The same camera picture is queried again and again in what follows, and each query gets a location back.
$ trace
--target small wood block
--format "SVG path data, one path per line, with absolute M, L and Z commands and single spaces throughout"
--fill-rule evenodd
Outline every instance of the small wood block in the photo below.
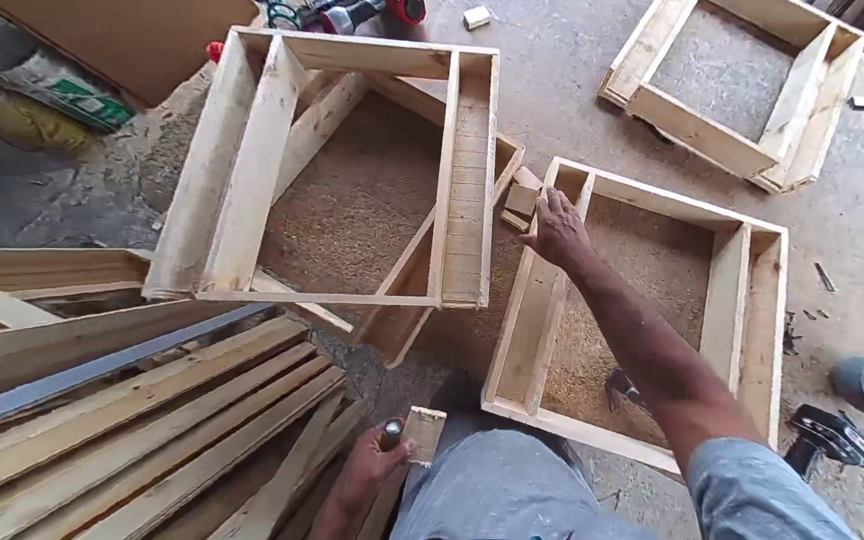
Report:
M 415 442 L 415 452 L 409 457 L 409 463 L 418 463 L 422 467 L 432 465 L 446 416 L 442 411 L 412 405 L 402 430 L 403 441 L 412 439 Z
M 509 196 L 505 200 L 506 210 L 522 215 L 533 215 L 536 211 L 536 200 L 542 192 L 518 183 L 509 186 Z
M 544 184 L 543 181 L 539 179 L 536 175 L 532 174 L 532 171 L 525 167 L 518 167 L 518 170 L 515 171 L 515 174 L 512 175 L 512 178 L 515 178 L 515 181 L 525 188 L 531 188 L 532 190 L 542 190 Z
M 492 13 L 489 11 L 489 8 L 486 6 L 478 6 L 473 7 L 472 9 L 467 10 L 462 13 L 462 25 L 465 26 L 465 30 L 475 30 L 476 28 L 489 24 L 489 21 L 492 20 Z
M 522 231 L 522 233 L 529 232 L 529 224 L 518 215 L 511 213 L 509 210 L 502 210 L 501 215 L 502 220 L 511 225 L 512 227 L 519 229 L 520 231 Z

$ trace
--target metal bar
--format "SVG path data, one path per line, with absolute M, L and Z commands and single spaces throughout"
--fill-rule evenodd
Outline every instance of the metal bar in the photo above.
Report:
M 76 367 L 43 376 L 0 394 L 0 419 L 34 407 L 52 397 L 64 394 L 76 387 L 95 381 L 100 377 L 134 364 L 152 355 L 173 349 L 187 341 L 199 338 L 236 321 L 268 310 L 269 302 L 256 302 L 243 305 L 228 313 L 189 325 L 175 331 L 151 338 L 123 350 L 106 354 Z

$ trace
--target man's right hand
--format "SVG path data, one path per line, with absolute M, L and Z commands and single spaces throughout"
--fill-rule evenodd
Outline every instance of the man's right hand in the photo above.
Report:
M 548 201 L 538 201 L 538 230 L 518 238 L 540 257 L 566 273 L 572 272 L 582 256 L 593 251 L 586 225 L 566 194 L 547 187 Z

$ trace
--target wood scrap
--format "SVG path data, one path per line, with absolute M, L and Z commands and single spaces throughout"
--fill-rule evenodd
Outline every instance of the wood scrap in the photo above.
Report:
M 509 196 L 505 200 L 505 210 L 515 211 L 522 215 L 531 216 L 536 211 L 536 201 L 542 190 L 526 187 L 520 183 L 509 186 Z
M 502 213 L 500 215 L 502 216 L 502 221 L 508 223 L 510 226 L 515 227 L 522 233 L 529 232 L 528 222 L 519 217 L 518 215 L 511 213 L 509 210 L 502 210 Z
M 409 417 L 405 420 L 405 429 L 402 430 L 402 440 L 411 439 L 415 442 L 415 451 L 409 457 L 409 463 L 418 463 L 422 467 L 432 465 L 446 416 L 442 411 L 412 405 Z

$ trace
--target black tool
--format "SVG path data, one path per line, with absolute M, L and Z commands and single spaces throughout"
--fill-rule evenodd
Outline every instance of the black tool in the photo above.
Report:
M 378 439 L 378 449 L 389 452 L 402 441 L 402 420 L 391 418 L 382 425 L 382 436 Z
M 803 404 L 788 424 L 798 430 L 798 438 L 786 451 L 785 462 L 804 481 L 809 481 L 822 456 L 864 469 L 864 434 L 845 412 L 836 415 Z

